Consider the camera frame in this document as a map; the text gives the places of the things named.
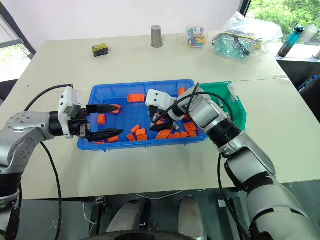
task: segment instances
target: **clear plastic bag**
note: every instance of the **clear plastic bag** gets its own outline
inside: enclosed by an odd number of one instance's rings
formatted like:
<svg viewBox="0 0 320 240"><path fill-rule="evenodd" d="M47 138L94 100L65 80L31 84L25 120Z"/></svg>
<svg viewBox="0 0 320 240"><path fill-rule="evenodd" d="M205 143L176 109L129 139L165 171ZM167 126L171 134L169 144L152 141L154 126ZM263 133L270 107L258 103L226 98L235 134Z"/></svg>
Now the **clear plastic bag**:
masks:
<svg viewBox="0 0 320 240"><path fill-rule="evenodd" d="M239 60L266 53L268 44L283 36L279 25L244 17L239 12L228 20L222 30L212 39L214 51Z"/></svg>

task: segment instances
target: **black wire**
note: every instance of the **black wire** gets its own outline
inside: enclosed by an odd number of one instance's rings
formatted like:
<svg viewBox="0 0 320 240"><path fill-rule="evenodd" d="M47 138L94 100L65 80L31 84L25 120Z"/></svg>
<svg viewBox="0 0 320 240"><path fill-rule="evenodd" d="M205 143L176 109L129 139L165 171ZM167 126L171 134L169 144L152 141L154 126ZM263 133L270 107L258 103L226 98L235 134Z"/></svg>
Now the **black wire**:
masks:
<svg viewBox="0 0 320 240"><path fill-rule="evenodd" d="M226 107L229 109L231 120L232 120L232 121L234 120L234 113L232 112L230 105L229 105L229 104L227 103L227 101L224 100L221 96L219 96L219 95L217 95L217 94L215 94L215 93L212 93L212 92L208 92L208 91L195 92L195 93L194 93L194 96L196 96L196 95L204 95L204 94L206 94L206 95L211 95L211 96L214 96L214 97L220 99L220 100L226 105ZM163 118L172 108L174 108L175 106L177 106L177 105L178 105L179 103L181 103L182 101L190 98L191 95L192 95L192 94L189 94L189 95L187 95L187 96L184 96L183 98L181 98L181 99L179 99L178 101L174 102L174 104L172 104L170 107L168 107L165 111L163 111L163 112L161 113L160 116L158 116L155 120L153 120L153 121L151 121L151 122L152 122L153 124L156 123L156 122L158 122L158 121L159 121L161 118Z"/></svg>
<svg viewBox="0 0 320 240"><path fill-rule="evenodd" d="M60 89L60 88L65 88L65 87L73 87L72 84L64 84L64 85L57 85L57 86L53 86L53 87L50 87L48 88L47 90L44 90L43 92L39 93L29 104L28 106L26 106L26 108L24 109L24 111L28 111L29 108L41 97L43 96L44 94L46 94L47 92L50 92L51 90L54 90L54 89Z"/></svg>
<svg viewBox="0 0 320 240"><path fill-rule="evenodd" d="M44 90L43 92L39 93L29 104L28 106L26 106L26 108L24 109L24 111L28 111L29 108L41 97L43 96L44 94L46 94L47 92L51 91L51 90L54 90L54 89L60 89L60 88L65 88L65 87L73 87L72 84L63 84L63 85L57 85L57 86L53 86L53 87L50 87L48 88L47 90ZM61 222L62 222L62 196L61 196L61 187L60 187L60 181L59 181L59 175L58 175L58 172L57 172L57 169L56 169L56 166L55 166L55 163L54 163L54 160L51 156L51 153L50 151L48 150L47 146L43 143L43 142L40 142L41 146L44 148L44 150L46 151L46 153L48 154L48 157L50 159L50 163L51 163L51 166L53 168L53 171L54 171L54 175L55 175L55 180L56 180L56 186L58 188L58 207L59 207L59 214L58 214L58 225L57 225L57 228L56 228L56 234L55 234L55 240L58 240L59 239L59 234L60 234L60 229L61 229ZM19 185L19 190L20 190L20 193L19 193L19 207L21 208L21 205L22 205L22 187L21 187L21 182L20 182L20 185Z"/></svg>
<svg viewBox="0 0 320 240"><path fill-rule="evenodd" d="M198 82L198 83L195 85L195 87L194 87L194 89L193 89L193 91L192 91L192 94L191 94L191 96L190 96L188 105L186 106L186 114L188 115L188 117L190 117L190 116L189 116L189 108L190 108L192 99L194 98L195 93L196 93L196 91L197 91L197 88L199 87L199 84L200 84L200 83Z"/></svg>
<svg viewBox="0 0 320 240"><path fill-rule="evenodd" d="M222 157L222 155L219 154L217 173L218 173L218 184L219 184L219 189L220 189L222 198L223 198L223 200L225 202L226 207L229 209L229 212L230 212L233 220L235 221L235 224L237 225L238 229L240 230L240 232L242 233L242 235L244 236L244 238L246 240L250 240L250 237L248 236L247 232L244 230L244 228L242 227L241 223L239 222L237 215L235 214L235 212L231 208L229 200L227 199L227 197L226 197L226 195L225 195L225 193L223 191L223 187L222 187L222 184L221 184L221 175L220 175L221 157Z"/></svg>
<svg viewBox="0 0 320 240"><path fill-rule="evenodd" d="M61 229L61 216L62 216L62 197L61 197L61 188L60 188L59 175L58 175L54 160L52 159L51 153L49 152L47 146L43 142L40 142L40 144L42 145L42 147L44 148L44 150L46 151L46 153L49 156L50 163L52 165L52 168L53 168L53 171L54 171L54 175L55 175L56 186L58 188L59 216L58 216L58 226L56 228L56 234L55 234L55 238L54 238L55 240L58 240L59 239L59 234L60 234L60 229Z"/></svg>

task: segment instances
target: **white table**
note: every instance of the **white table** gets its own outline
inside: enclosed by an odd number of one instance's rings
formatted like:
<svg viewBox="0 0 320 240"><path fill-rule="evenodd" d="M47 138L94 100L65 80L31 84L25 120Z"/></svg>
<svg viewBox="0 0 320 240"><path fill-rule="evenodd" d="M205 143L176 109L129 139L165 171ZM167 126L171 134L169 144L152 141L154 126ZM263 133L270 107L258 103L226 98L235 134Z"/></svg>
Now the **white table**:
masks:
<svg viewBox="0 0 320 240"><path fill-rule="evenodd" d="M91 46L107 43L108 55L93 57ZM320 178L320 124L290 81L266 54L231 61L203 49L182 46L175 34L152 48L149 36L49 41L0 107L0 128L39 92L73 83L87 103L94 85L174 79L210 83L234 81L247 112L246 130L272 159L280 182ZM47 93L31 110L58 109L63 89ZM87 197L171 190L217 188L217 148L209 139L183 145L82 151L77 138L47 141L60 177L62 197ZM222 183L232 187L225 171ZM48 156L38 146L22 176L26 199L56 198L57 186Z"/></svg>

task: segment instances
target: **floor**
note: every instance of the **floor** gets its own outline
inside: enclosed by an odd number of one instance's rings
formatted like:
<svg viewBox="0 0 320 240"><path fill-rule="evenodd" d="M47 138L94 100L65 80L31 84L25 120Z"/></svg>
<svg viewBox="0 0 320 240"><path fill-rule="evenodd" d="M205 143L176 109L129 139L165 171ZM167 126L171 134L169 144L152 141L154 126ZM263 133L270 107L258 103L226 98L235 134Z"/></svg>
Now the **floor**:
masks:
<svg viewBox="0 0 320 240"><path fill-rule="evenodd" d="M312 222L320 230L320 180L285 184L305 208ZM145 196L157 198L167 192L145 193ZM151 200L149 228L177 232L179 201L186 194L193 195L200 207L206 224L207 234L212 240L232 240L231 225L225 207L220 208L221 199L217 189L204 191L185 191L160 200ZM242 196L244 193L230 192L229 196ZM113 195L107 197L107 209L102 216L100 232L104 232L116 212L129 200L138 199L134 194ZM92 202L85 203L86 217L90 219ZM20 215L20 228L17 240L54 239L56 234L58 202L55 200L24 200ZM62 204L62 225L60 240L77 240L88 236L89 223L84 218L83 203L64 201Z"/></svg>

